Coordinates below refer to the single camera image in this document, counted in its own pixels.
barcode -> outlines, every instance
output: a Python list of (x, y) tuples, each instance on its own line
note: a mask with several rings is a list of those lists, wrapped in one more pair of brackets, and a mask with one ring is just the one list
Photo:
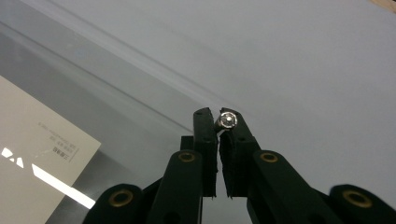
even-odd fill
[(54, 147), (53, 151), (58, 154), (60, 157), (64, 158), (65, 160), (67, 160), (69, 158), (69, 155), (67, 155), (66, 153), (62, 152), (59, 148)]

gray surface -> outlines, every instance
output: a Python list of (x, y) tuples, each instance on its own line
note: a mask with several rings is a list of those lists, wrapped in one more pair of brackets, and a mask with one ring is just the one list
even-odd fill
[[(2, 45), (2, 72), (33, 95), (67, 81), (84, 97), (36, 97), (98, 138), (142, 187), (191, 129), (192, 111), (228, 106), (312, 187), (350, 183), (396, 207), (396, 18), (368, 1), (4, 0), (0, 11), (2, 23), (70, 62), (31, 49), (19, 66), (21, 49)], [(244, 203), (220, 188), (222, 198), (205, 202), (206, 223), (246, 223)]]

brass screw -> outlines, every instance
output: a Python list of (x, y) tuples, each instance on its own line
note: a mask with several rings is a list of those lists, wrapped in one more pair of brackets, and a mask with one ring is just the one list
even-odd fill
[(120, 189), (111, 194), (108, 202), (113, 207), (123, 207), (134, 199), (134, 195), (128, 189)]
[(262, 153), (262, 154), (260, 155), (260, 158), (261, 158), (263, 161), (267, 161), (267, 162), (277, 162), (277, 156), (274, 155), (274, 154), (272, 154), (272, 153), (269, 153), (269, 152), (264, 152), (264, 153)]
[(178, 154), (178, 159), (184, 162), (190, 162), (195, 161), (195, 156), (190, 152), (182, 152)]
[(364, 194), (356, 190), (344, 190), (343, 197), (349, 202), (361, 208), (369, 208), (373, 206), (373, 202)]

screw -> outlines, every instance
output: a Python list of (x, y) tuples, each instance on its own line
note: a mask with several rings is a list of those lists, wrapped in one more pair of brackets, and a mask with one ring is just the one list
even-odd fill
[(221, 130), (229, 131), (236, 126), (237, 122), (238, 120), (234, 113), (224, 112), (216, 120), (215, 130), (217, 133), (219, 133)]

